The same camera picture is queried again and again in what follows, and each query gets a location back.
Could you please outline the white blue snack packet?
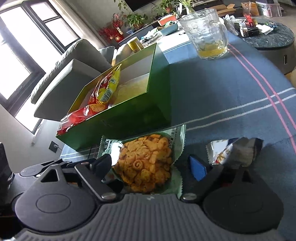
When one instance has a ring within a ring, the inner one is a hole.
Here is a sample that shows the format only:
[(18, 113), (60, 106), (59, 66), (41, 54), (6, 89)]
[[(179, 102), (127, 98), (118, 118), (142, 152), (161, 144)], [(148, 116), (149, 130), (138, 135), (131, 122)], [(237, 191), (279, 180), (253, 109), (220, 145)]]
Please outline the white blue snack packet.
[(211, 165), (223, 165), (231, 169), (249, 167), (263, 147), (259, 138), (231, 138), (211, 141), (206, 145)]

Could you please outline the red yellow snack bag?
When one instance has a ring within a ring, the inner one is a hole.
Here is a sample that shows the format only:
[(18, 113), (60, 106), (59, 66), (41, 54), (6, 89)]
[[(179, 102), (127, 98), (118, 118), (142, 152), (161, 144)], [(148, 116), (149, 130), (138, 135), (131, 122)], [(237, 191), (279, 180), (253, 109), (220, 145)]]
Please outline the red yellow snack bag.
[(92, 116), (106, 110), (117, 89), (121, 73), (121, 64), (102, 78), (91, 93), (86, 106), (67, 114), (60, 121), (57, 135), (61, 136), (70, 128), (88, 120)]

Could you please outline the black wall television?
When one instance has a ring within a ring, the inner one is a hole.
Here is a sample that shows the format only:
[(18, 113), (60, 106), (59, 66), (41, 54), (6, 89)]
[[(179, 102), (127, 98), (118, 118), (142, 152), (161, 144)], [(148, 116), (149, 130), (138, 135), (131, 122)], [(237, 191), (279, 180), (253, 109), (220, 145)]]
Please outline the black wall television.
[(125, 3), (132, 11), (136, 11), (138, 9), (151, 10), (153, 7), (160, 4), (161, 2), (162, 2), (161, 0), (157, 0), (157, 1), (153, 1), (153, 0), (125, 0)]

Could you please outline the grey sofa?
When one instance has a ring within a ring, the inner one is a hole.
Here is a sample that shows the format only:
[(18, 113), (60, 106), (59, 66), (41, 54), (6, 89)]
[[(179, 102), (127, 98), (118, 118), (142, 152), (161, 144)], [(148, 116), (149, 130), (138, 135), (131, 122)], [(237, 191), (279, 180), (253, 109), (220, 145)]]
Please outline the grey sofa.
[(85, 39), (74, 42), (33, 89), (34, 117), (60, 121), (83, 87), (111, 68), (114, 50), (97, 50)]

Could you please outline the dark round coffee table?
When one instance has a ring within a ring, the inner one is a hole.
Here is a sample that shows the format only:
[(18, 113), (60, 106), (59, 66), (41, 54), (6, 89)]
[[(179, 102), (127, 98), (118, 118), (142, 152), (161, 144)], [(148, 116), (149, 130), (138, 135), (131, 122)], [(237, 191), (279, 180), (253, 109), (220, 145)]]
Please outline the dark round coffee table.
[(295, 35), (286, 25), (280, 22), (275, 24), (276, 28), (267, 35), (260, 33), (243, 40), (270, 60), (283, 74), (287, 74), (295, 67)]

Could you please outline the red flower decoration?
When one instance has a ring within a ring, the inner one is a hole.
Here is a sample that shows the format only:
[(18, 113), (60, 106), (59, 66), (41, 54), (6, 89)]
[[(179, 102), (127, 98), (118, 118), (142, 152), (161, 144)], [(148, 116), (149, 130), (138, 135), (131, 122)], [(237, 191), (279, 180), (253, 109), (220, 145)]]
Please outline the red flower decoration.
[(109, 27), (103, 27), (98, 30), (100, 36), (105, 37), (109, 42), (112, 40), (117, 43), (124, 39), (124, 33), (122, 27), (124, 13), (116, 14), (114, 13), (111, 19), (111, 25)]

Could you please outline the white round table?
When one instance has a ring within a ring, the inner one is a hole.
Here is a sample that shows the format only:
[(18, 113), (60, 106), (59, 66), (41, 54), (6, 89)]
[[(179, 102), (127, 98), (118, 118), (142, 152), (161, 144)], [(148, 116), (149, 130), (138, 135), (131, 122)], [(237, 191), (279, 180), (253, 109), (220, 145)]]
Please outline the white round table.
[(142, 45), (146, 48), (154, 43), (157, 43), (162, 52), (168, 52), (172, 49), (177, 48), (178, 46), (185, 45), (188, 42), (190, 42), (189, 37), (187, 36), (183, 28), (181, 26), (178, 26), (178, 30), (174, 33), (171, 33), (167, 36), (159, 37), (158, 39), (150, 43), (146, 42)]

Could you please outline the gold can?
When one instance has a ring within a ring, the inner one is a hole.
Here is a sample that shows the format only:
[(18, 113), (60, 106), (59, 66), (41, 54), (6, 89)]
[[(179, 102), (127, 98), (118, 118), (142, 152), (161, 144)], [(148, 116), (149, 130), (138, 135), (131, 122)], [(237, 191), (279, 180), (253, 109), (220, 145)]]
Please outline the gold can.
[(131, 48), (131, 50), (134, 53), (137, 53), (139, 51), (141, 51), (142, 49), (144, 49), (142, 43), (140, 42), (140, 40), (138, 39), (138, 37), (134, 37), (132, 39), (130, 39), (127, 44), (129, 45), (129, 47)]

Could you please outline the green vegetable ring snack bag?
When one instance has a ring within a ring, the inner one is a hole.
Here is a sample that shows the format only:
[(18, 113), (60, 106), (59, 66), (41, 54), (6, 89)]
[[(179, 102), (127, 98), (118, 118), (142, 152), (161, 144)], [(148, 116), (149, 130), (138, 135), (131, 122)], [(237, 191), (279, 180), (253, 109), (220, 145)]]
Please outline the green vegetable ring snack bag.
[(111, 156), (105, 183), (118, 181), (121, 193), (182, 195), (175, 163), (185, 147), (186, 125), (126, 140), (102, 137), (98, 156)]

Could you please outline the blue striped tablecloth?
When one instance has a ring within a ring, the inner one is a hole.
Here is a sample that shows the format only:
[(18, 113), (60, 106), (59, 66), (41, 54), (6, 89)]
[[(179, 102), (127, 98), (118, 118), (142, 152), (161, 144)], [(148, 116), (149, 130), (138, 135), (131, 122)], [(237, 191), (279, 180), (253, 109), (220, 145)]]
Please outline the blue striped tablecloth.
[(127, 101), (70, 129), (62, 138), (73, 148), (101, 136), (120, 138), (186, 125), (184, 153), (206, 157), (212, 140), (264, 140), (251, 173), (284, 204), (280, 226), (241, 235), (214, 224), (201, 207), (176, 195), (130, 194), (105, 204), (70, 240), (295, 240), (295, 88), (247, 42), (229, 36), (228, 53), (200, 59), (190, 42), (167, 51), (153, 49), (151, 72), (158, 97)]

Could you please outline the brown cardboard box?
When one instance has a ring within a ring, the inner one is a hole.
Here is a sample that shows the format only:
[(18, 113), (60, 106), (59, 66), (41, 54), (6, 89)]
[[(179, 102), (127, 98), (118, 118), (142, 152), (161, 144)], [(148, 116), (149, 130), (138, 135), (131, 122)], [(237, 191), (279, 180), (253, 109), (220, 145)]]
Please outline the brown cardboard box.
[(224, 4), (220, 4), (217, 6), (213, 6), (212, 8), (217, 10), (217, 14), (219, 17), (224, 17), (226, 15), (234, 15), (234, 17), (243, 16), (242, 7), (236, 7), (234, 4), (229, 4), (227, 6)]

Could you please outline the glass mug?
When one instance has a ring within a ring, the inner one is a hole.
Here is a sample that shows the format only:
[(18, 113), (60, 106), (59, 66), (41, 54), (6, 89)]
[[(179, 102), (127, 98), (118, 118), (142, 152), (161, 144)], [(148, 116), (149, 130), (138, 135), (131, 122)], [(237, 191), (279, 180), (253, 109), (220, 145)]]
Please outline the glass mug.
[(217, 59), (228, 52), (228, 31), (217, 10), (203, 9), (179, 19), (201, 59)]

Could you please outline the spider plant in vase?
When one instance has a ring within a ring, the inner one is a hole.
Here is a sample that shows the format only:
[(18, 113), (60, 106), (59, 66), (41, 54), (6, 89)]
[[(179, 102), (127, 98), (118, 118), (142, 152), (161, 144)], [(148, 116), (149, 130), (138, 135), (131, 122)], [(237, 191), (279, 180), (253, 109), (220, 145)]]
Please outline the spider plant in vase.
[(194, 0), (177, 0), (177, 1), (174, 1), (174, 5), (175, 5), (175, 7), (177, 9), (177, 13), (179, 15), (183, 14), (183, 8), (185, 8), (187, 14), (195, 12), (195, 10), (193, 9), (194, 4), (195, 4)]

